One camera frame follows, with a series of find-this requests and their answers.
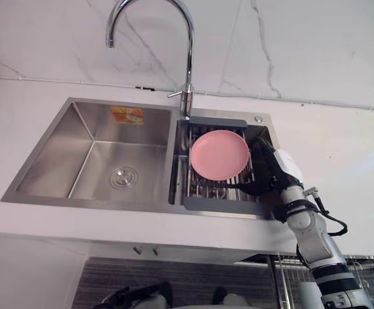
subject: wire rack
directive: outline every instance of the wire rack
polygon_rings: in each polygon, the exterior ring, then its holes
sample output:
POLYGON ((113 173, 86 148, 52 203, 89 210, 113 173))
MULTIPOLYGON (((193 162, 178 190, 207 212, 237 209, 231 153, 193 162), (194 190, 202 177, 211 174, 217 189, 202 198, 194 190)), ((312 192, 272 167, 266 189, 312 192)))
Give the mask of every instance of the wire rack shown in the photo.
MULTIPOLYGON (((253 182, 255 180, 254 170, 252 168, 251 160, 244 170, 237 176, 224 181, 212 181, 200 176, 191 165, 191 149, 195 141, 210 131, 215 130, 213 127, 192 126, 189 129, 189 160, 188 160, 188 174, 187 174, 187 197, 197 198, 211 198, 217 200, 232 200, 232 201, 254 201, 251 195, 245 194, 236 188, 236 184, 240 182, 253 182)), ((229 129, 242 136, 245 140, 245 134, 239 129, 229 129)))
MULTIPOLYGON (((369 295, 374 304, 374 256, 346 258, 348 268, 354 274, 360 287, 369 295)), ((301 309, 298 291, 300 282, 315 282, 311 273, 296 257, 278 256, 275 261, 277 289, 280 309, 301 309)))

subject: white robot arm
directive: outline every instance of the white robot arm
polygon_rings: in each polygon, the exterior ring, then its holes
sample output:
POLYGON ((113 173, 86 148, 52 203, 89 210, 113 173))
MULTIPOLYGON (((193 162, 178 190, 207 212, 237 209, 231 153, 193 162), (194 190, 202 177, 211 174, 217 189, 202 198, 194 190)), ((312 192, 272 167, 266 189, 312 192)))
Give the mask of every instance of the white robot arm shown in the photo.
POLYGON ((297 238, 297 255, 314 276, 323 295, 321 301, 325 308, 374 309, 373 303, 348 270, 346 260, 332 239, 332 236, 347 232, 346 224, 328 214, 316 188, 304 191, 301 172, 287 152, 275 150, 261 138, 257 141, 258 149, 270 169, 271 179, 268 182, 264 180, 262 188, 257 182, 241 183, 238 187, 252 195, 265 190, 276 190, 280 194, 283 204, 274 214, 283 223, 287 222, 294 232, 297 238), (317 205, 308 200, 308 195, 314 197, 317 205), (327 233, 323 217, 339 222, 343 229, 337 233, 327 233))

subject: drain strainer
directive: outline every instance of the drain strainer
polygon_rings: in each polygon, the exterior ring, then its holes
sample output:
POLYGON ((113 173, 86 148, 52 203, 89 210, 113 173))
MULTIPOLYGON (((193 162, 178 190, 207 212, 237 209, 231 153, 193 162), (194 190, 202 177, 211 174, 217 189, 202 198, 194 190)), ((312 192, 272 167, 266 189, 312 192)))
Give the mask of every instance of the drain strainer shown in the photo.
POLYGON ((138 174, 130 166, 118 167, 113 170, 109 177, 109 183, 114 189, 128 189, 136 183, 138 174))

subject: faucet spout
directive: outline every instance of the faucet spout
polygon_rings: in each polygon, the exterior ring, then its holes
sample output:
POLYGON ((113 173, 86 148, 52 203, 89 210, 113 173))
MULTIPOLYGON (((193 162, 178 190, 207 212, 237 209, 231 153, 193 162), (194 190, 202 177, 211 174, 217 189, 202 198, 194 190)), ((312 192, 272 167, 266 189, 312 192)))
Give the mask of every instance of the faucet spout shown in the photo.
MULTIPOLYGON (((120 0, 118 1, 111 11, 108 18, 107 29, 106 29, 106 41, 107 47, 113 48, 115 45, 114 29, 115 24, 118 21, 120 14, 131 4, 137 0, 120 0)), ((188 31, 188 50, 187 50, 187 74, 185 77, 185 84, 182 86, 181 91, 177 94, 181 95, 181 114, 184 118, 189 118, 191 115, 192 107, 192 58, 194 56, 194 25, 192 24, 192 17, 187 7, 181 0, 166 0, 177 8, 184 18, 185 24, 188 31)))

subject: label sticker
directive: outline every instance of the label sticker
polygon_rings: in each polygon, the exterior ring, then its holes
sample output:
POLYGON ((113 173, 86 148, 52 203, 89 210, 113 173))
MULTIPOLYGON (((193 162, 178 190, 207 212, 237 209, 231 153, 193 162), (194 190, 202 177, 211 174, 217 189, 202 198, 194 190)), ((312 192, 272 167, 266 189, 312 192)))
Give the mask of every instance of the label sticker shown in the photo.
POLYGON ((117 124, 144 124, 144 116, 140 108, 110 106, 109 109, 117 124))

